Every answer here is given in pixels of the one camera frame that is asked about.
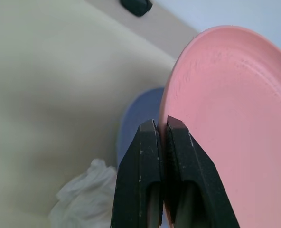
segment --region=black object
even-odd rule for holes
[[[143,16],[152,7],[149,0],[121,0],[121,4],[137,17]]]
[[[239,228],[215,165],[170,116],[164,154],[154,121],[139,126],[118,169],[111,228],[157,228],[163,201],[175,228]]]
[[[172,223],[181,224],[176,228],[238,228],[216,167],[188,128],[168,116],[166,137],[165,203]],[[189,213],[178,215],[186,209]]]
[[[159,133],[154,121],[141,124],[117,171],[112,228],[145,228],[148,220],[161,224],[163,163]],[[148,205],[158,218],[149,218]]]

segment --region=white plastic bag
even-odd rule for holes
[[[116,170],[99,159],[86,173],[67,183],[49,218],[51,228],[110,228]]]

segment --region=beige surface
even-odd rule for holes
[[[115,165],[124,108],[174,62],[84,1],[0,1],[0,228],[48,227],[64,183]]]
[[[120,0],[86,0],[129,28],[135,34],[147,39],[175,59],[198,32],[174,17],[158,3],[138,18],[120,5]]]

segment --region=pink plate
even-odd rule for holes
[[[244,28],[194,38],[168,80],[159,117],[182,120],[215,163],[243,228],[281,227],[281,51]]]

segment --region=countertop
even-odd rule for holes
[[[49,227],[66,182],[115,166],[124,109],[174,63],[88,2],[0,1],[0,228]]]

